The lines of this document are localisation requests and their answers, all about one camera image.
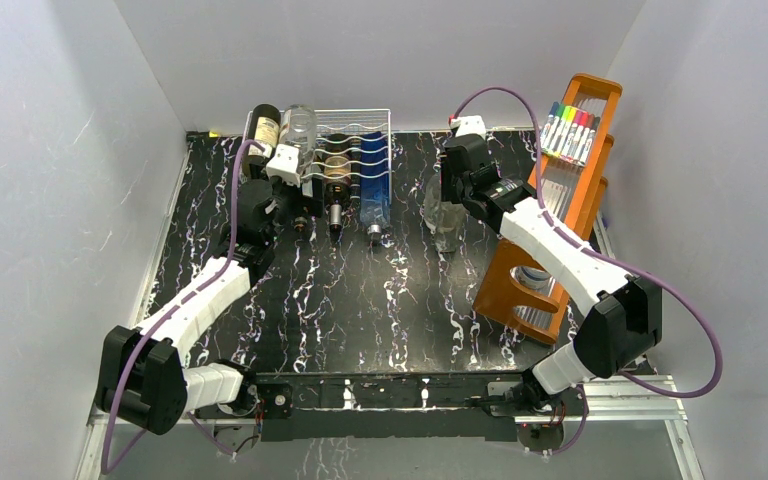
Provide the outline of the clear ribbed glass bottle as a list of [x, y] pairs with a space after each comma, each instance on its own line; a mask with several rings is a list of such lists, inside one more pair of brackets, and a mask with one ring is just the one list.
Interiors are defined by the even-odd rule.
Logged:
[[467, 212], [461, 204], [442, 200], [441, 174], [435, 172], [425, 185], [423, 220], [431, 231], [438, 253], [456, 251], [462, 243]]

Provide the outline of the blue square glass bottle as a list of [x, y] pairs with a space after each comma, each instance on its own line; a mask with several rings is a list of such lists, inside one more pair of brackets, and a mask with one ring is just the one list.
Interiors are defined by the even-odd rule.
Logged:
[[388, 137], [366, 133], [360, 143], [360, 221], [372, 245], [378, 245], [389, 225]]

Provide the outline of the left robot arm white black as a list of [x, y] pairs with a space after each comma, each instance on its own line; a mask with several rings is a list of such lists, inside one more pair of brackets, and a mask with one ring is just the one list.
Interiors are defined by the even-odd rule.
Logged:
[[117, 326], [105, 337], [98, 409], [162, 435], [198, 409], [221, 405], [248, 416], [257, 407], [259, 391], [248, 368], [230, 360], [188, 367], [184, 356], [265, 275], [275, 259], [277, 226], [322, 216], [324, 188], [319, 180], [299, 186], [247, 180], [232, 206], [229, 224], [195, 279], [149, 319]]

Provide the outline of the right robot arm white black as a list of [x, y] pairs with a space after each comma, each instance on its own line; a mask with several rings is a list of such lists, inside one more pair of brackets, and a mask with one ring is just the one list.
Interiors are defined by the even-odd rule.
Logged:
[[533, 187], [500, 176], [480, 135], [445, 142], [441, 187], [443, 200], [463, 205], [529, 254], [585, 316], [570, 343], [523, 372], [521, 382], [506, 392], [507, 403], [550, 413], [563, 391], [610, 378], [661, 341], [661, 287], [597, 259], [566, 225], [552, 220]]

